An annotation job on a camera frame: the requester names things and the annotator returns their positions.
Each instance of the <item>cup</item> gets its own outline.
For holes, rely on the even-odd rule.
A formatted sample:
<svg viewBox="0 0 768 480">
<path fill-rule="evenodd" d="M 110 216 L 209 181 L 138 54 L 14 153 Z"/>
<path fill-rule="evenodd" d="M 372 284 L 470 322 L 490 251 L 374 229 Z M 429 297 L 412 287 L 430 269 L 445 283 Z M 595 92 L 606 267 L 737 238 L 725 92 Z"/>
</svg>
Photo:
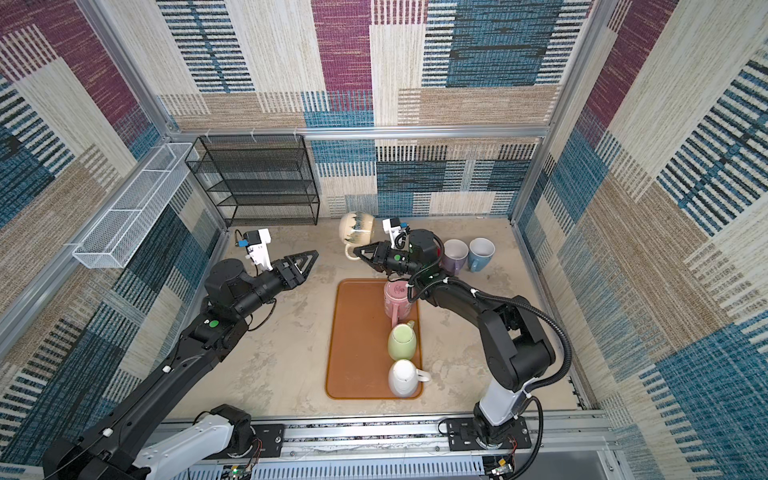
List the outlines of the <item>cup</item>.
<svg viewBox="0 0 768 480">
<path fill-rule="evenodd" d="M 373 215 L 365 212 L 349 212 L 339 222 L 339 238 L 344 242 L 344 254 L 350 260 L 360 260 L 349 253 L 350 248 L 362 247 L 371 243 Z"/>
<path fill-rule="evenodd" d="M 398 360 L 389 369 L 389 389 L 401 399 L 412 396 L 419 382 L 428 382 L 432 376 L 419 370 L 410 360 Z"/>
<path fill-rule="evenodd" d="M 413 331 L 415 324 L 416 322 L 411 320 L 392 329 L 386 349 L 393 360 L 410 360 L 416 354 L 416 333 Z"/>
<path fill-rule="evenodd" d="M 467 263 L 469 247 L 466 243 L 454 238 L 446 240 L 443 246 L 445 247 L 445 255 L 442 258 L 442 267 L 451 275 L 458 275 L 458 272 Z"/>
<path fill-rule="evenodd" d="M 496 246 L 487 238 L 475 238 L 469 242 L 469 270 L 479 272 L 491 262 Z"/>
<path fill-rule="evenodd" d="M 411 313 L 408 283 L 405 280 L 387 282 L 384 286 L 384 313 L 392 319 L 392 328 L 397 326 L 398 319 L 406 318 Z"/>
</svg>

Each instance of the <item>white mesh basket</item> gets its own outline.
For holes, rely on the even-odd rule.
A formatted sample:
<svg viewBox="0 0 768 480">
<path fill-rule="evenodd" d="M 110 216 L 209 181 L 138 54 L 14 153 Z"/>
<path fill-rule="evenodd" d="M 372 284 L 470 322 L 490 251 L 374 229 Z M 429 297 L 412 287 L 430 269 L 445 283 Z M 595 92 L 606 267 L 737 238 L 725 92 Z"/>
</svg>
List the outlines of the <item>white mesh basket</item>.
<svg viewBox="0 0 768 480">
<path fill-rule="evenodd" d="M 198 159 L 191 143 L 165 144 L 85 236 L 74 258 L 87 268 L 125 268 Z"/>
</svg>

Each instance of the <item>mug handle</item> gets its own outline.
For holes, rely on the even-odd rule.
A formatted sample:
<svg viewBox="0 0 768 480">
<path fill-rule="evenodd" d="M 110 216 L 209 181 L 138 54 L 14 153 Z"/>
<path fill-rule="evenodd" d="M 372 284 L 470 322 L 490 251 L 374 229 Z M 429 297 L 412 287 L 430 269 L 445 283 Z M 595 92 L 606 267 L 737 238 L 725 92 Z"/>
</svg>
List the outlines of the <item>mug handle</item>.
<svg viewBox="0 0 768 480">
<path fill-rule="evenodd" d="M 349 245 L 348 243 L 347 243 L 347 244 L 344 246 L 344 254 L 345 254 L 345 255 L 346 255 L 346 257 L 347 257 L 347 258 L 349 258 L 350 260 L 360 260 L 360 257 L 353 257 L 352 255 L 349 255 L 349 248 L 350 248 L 351 246 L 352 246 L 352 245 Z"/>
<path fill-rule="evenodd" d="M 424 370 L 416 369 L 416 377 L 419 379 L 420 382 L 428 382 L 429 380 L 432 380 L 432 376 L 429 375 Z"/>
</svg>

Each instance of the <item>cream mug with dark drip pattern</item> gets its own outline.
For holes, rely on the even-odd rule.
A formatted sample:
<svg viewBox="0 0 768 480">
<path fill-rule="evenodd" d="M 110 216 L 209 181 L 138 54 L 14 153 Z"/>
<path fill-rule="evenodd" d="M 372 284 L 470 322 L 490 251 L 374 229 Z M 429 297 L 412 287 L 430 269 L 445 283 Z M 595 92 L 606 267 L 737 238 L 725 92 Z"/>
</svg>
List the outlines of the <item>cream mug with dark drip pattern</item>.
<svg viewBox="0 0 768 480">
<path fill-rule="evenodd" d="M 339 238 L 344 242 L 344 254 L 350 260 L 360 260 L 349 253 L 350 248 L 362 247 L 371 243 L 373 215 L 365 212 L 349 212 L 339 222 Z"/>
</svg>

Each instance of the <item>orange rectangular tray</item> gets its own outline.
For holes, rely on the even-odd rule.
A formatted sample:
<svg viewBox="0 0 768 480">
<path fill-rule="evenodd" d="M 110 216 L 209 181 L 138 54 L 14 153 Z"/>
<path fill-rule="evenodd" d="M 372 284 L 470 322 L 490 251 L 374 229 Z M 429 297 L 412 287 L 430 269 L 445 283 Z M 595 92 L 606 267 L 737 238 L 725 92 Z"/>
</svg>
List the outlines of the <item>orange rectangular tray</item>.
<svg viewBox="0 0 768 480">
<path fill-rule="evenodd" d="M 326 393 L 332 399 L 399 399 L 389 389 L 389 369 L 394 360 L 387 352 L 392 320 L 384 313 L 386 280 L 349 278 L 339 282 L 328 354 Z M 415 321 L 416 354 L 411 361 L 422 368 L 419 306 L 408 317 Z M 422 394 L 422 384 L 411 399 Z"/>
</svg>

